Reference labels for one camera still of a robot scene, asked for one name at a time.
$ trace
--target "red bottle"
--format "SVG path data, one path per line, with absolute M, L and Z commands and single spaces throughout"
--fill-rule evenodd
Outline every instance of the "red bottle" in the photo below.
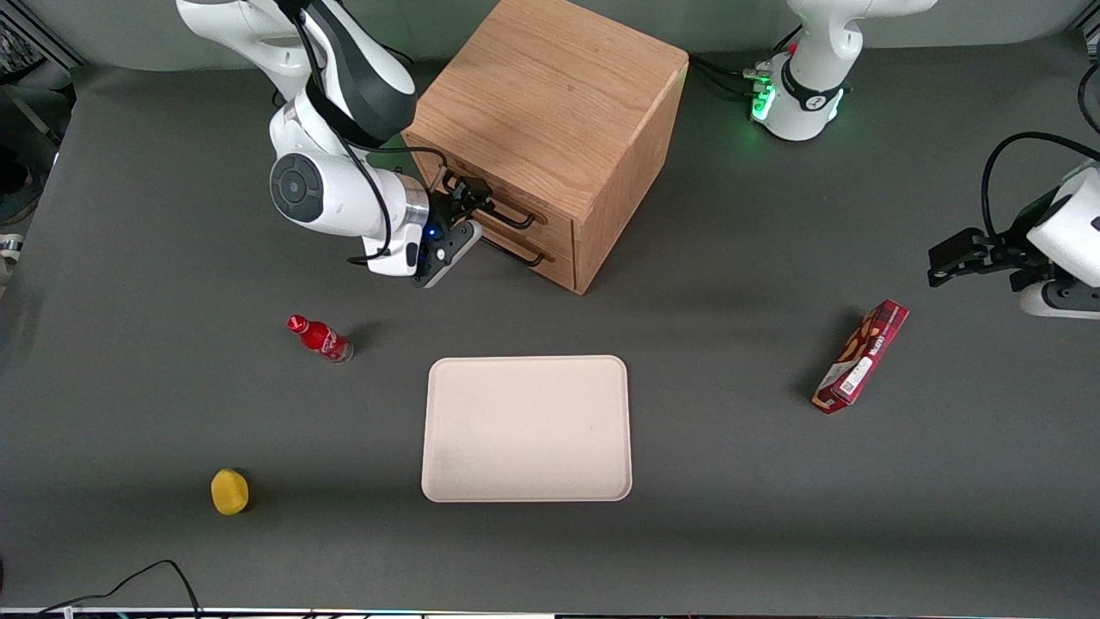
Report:
M 350 362 L 355 354 L 355 349 L 348 339 L 330 330 L 324 323 L 311 323 L 295 314 L 286 322 L 286 327 L 301 336 L 301 343 L 306 349 L 338 366 Z

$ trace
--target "green led light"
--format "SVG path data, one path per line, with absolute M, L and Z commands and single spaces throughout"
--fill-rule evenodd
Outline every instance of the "green led light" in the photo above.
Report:
M 771 103 L 774 100 L 776 87 L 769 85 L 763 92 L 757 95 L 757 100 L 752 103 L 752 117 L 763 122 L 768 118 L 768 112 L 771 111 Z
M 836 118 L 836 112 L 840 111 L 840 99 L 843 98 L 844 98 L 844 88 L 840 88 L 840 91 L 836 93 L 836 104 L 833 106 L 833 111 L 828 112 L 829 120 Z

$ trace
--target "cable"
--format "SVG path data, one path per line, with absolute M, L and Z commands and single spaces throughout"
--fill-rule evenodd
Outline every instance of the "cable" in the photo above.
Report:
M 1097 123 L 1096 118 L 1092 117 L 1092 112 L 1089 111 L 1088 103 L 1085 101 L 1085 95 L 1089 87 L 1089 80 L 1092 79 L 1093 75 L 1096 75 L 1098 68 L 1100 68 L 1098 65 L 1090 66 L 1089 70 L 1085 71 L 1085 76 L 1081 77 L 1081 82 L 1077 87 L 1077 107 L 1081 109 L 1081 115 L 1085 117 L 1085 121 L 1089 123 L 1089 126 L 1091 126 L 1097 133 L 1100 133 L 1100 124 Z
M 790 43 L 790 41 L 792 38 L 794 38 L 794 35 L 798 34 L 798 33 L 800 33 L 800 32 L 802 32 L 802 24 L 801 23 L 799 24 L 799 27 L 792 30 L 791 33 L 788 34 L 787 36 L 784 36 L 782 41 L 780 41 L 779 43 L 776 43 L 776 46 L 772 47 L 772 51 L 773 52 L 778 52 L 778 51 L 782 49 L 783 45 L 787 45 L 788 43 Z
M 740 77 L 741 76 L 741 71 L 739 71 L 739 70 L 730 70 L 728 68 L 718 66 L 718 65 L 712 63 L 711 60 L 708 60 L 706 58 L 702 58 L 700 56 L 696 56 L 695 54 L 689 55 L 688 58 L 691 62 L 697 64 L 701 67 L 708 68 L 708 69 L 711 69 L 711 70 L 713 70 L 715 73 L 721 73 L 722 75 L 728 75 L 730 77 Z
M 188 597 L 188 599 L 191 603 L 191 610 L 195 611 L 195 619 L 199 619 L 201 615 L 199 612 L 199 600 L 198 600 L 197 597 L 195 597 L 195 589 L 191 588 L 191 584 L 190 584 L 190 582 L 187 581 L 187 576 L 184 576 L 184 571 L 180 570 L 179 565 L 177 565 L 176 562 L 172 561 L 170 559 L 162 559 L 161 561 L 158 561 L 156 563 L 153 563 L 152 565 L 148 565 L 148 566 L 146 566 L 146 567 L 144 567 L 142 570 L 139 570 L 138 572 L 134 572 L 133 574 L 131 574 L 131 575 L 127 576 L 125 578 L 123 578 L 121 583 L 119 583 L 118 585 L 114 585 L 114 588 L 111 589 L 111 590 L 109 590 L 109 592 L 107 592 L 106 594 L 90 595 L 90 596 L 80 596 L 80 597 L 77 597 L 77 598 L 65 600 L 63 603 L 55 604 L 53 606 L 47 606 L 46 608 L 43 608 L 42 610 L 35 612 L 32 616 L 32 619 L 36 619 L 38 617 L 43 617 L 45 615 L 48 615 L 50 612 L 53 612 L 54 610 L 57 610 L 58 608 L 65 608 L 67 606 L 73 606 L 74 604 L 80 604 L 81 601 L 88 601 L 88 600 L 91 600 L 91 599 L 107 599 L 107 598 L 113 596 L 114 594 L 117 594 L 119 592 L 119 589 L 121 589 L 122 587 L 124 587 L 127 585 L 127 583 L 129 583 L 130 581 L 133 581 L 134 578 L 141 576 L 142 574 L 148 572 L 150 570 L 153 570 L 154 567 L 156 567 L 158 565 L 170 565 L 172 568 L 176 572 L 176 575 L 178 575 L 179 579 L 184 583 L 184 588 L 187 589 L 187 597 Z
M 707 73 L 706 68 L 704 66 L 702 66 L 702 65 L 700 65 L 700 71 L 698 71 L 698 74 L 701 76 L 703 76 L 703 78 L 705 78 L 711 84 L 717 86 L 718 88 L 725 90 L 726 92 L 729 92 L 730 95 L 737 95 L 739 97 L 747 97 L 747 96 L 749 96 L 749 95 L 752 93 L 752 92 L 750 92 L 748 90 L 738 90 L 737 88 L 734 88 L 733 86 L 729 86 L 728 84 L 724 84 L 721 79 L 718 79 L 714 75 L 711 75 L 710 73 Z
M 405 52 L 402 52 L 400 49 L 395 49 L 395 48 L 391 47 L 389 45 L 386 45 L 385 43 L 378 43 L 378 45 L 382 45 L 382 48 L 385 49 L 385 51 L 387 51 L 387 52 L 389 52 L 391 54 L 394 54 L 396 56 L 400 56 L 400 57 L 405 58 L 405 62 L 407 62 L 408 64 L 410 64 L 410 65 L 415 65 L 416 64 L 416 60 L 414 60 L 413 57 L 409 56 L 408 54 L 406 54 Z
M 358 147 L 363 148 L 370 153 L 377 154 L 394 154 L 394 153 L 431 153 L 443 161 L 443 167 L 450 167 L 450 159 L 443 154 L 443 151 L 438 148 L 431 148 L 428 146 L 394 146 L 388 148 L 372 148 L 370 146 L 363 146 L 361 144 L 355 144 Z
M 1074 27 L 1082 27 L 1085 25 L 1085 22 L 1091 20 L 1092 16 L 1096 15 L 1098 12 L 1100 12 L 1100 5 L 1093 8 L 1091 11 L 1089 11 L 1089 13 L 1087 15 L 1085 15 L 1081 19 L 1077 20 L 1077 25 L 1075 25 Z
M 317 63 L 317 54 L 314 52 L 314 44 L 309 42 L 309 36 L 306 34 L 306 26 L 302 24 L 304 21 L 305 18 L 302 16 L 302 13 L 298 13 L 297 19 L 294 20 L 294 26 L 298 30 L 298 36 L 301 37 L 302 46 L 306 47 L 306 57 L 309 58 L 309 70 L 311 74 L 310 79 L 315 80 L 318 88 L 321 88 L 321 91 L 323 92 L 324 89 L 321 84 L 320 65 Z M 371 255 L 361 255 L 348 258 L 350 264 L 363 266 L 367 261 L 382 257 L 383 255 L 386 255 L 387 251 L 389 251 L 389 243 L 394 240 L 393 223 L 389 221 L 389 209 L 386 208 L 386 198 L 383 197 L 382 190 L 378 189 L 377 183 L 374 181 L 374 177 L 371 176 L 370 172 L 367 172 L 363 162 L 355 156 L 355 152 L 351 150 L 351 144 L 348 143 L 348 140 L 345 140 L 344 136 L 338 131 L 333 131 L 332 134 L 337 136 L 337 140 L 340 141 L 340 145 L 343 146 L 344 152 L 351 157 L 351 162 L 355 164 L 355 167 L 358 167 L 363 177 L 366 178 L 367 184 L 371 185 L 371 190 L 374 191 L 374 197 L 378 200 L 378 207 L 382 209 L 382 221 L 386 228 L 386 240 L 382 243 L 382 246 L 378 247 L 378 251 Z
M 981 174 L 981 219 L 986 224 L 986 235 L 993 241 L 993 245 L 996 245 L 1002 254 L 1005 254 L 1004 241 L 1001 240 L 1001 236 L 993 228 L 993 217 L 990 214 L 989 209 L 989 180 L 993 175 L 993 164 L 997 163 L 997 158 L 1001 156 L 1004 148 L 1013 142 L 1019 142 L 1020 140 L 1042 140 L 1044 142 L 1052 142 L 1082 154 L 1089 158 L 1100 161 L 1100 151 L 1094 151 L 1080 142 L 1075 142 L 1068 137 L 1063 137 L 1062 135 L 1055 135 L 1053 133 L 1044 133 L 1042 131 L 1024 131 L 1023 133 L 1010 135 L 1001 141 L 1001 143 L 993 148 L 993 152 L 989 154 L 989 159 L 986 162 L 986 169 Z

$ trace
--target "wooden cabinet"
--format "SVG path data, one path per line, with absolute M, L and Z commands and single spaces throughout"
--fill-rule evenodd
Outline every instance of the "wooden cabinet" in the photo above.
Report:
M 404 132 L 480 176 L 514 230 L 490 240 L 583 294 L 668 152 L 688 54 L 565 0 L 501 0 Z M 418 154 L 425 178 L 439 159 Z

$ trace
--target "white tray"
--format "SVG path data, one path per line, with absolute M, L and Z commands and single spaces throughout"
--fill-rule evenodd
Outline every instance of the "white tray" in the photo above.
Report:
M 420 479 L 430 500 L 618 501 L 631 484 L 627 372 L 617 357 L 432 366 Z

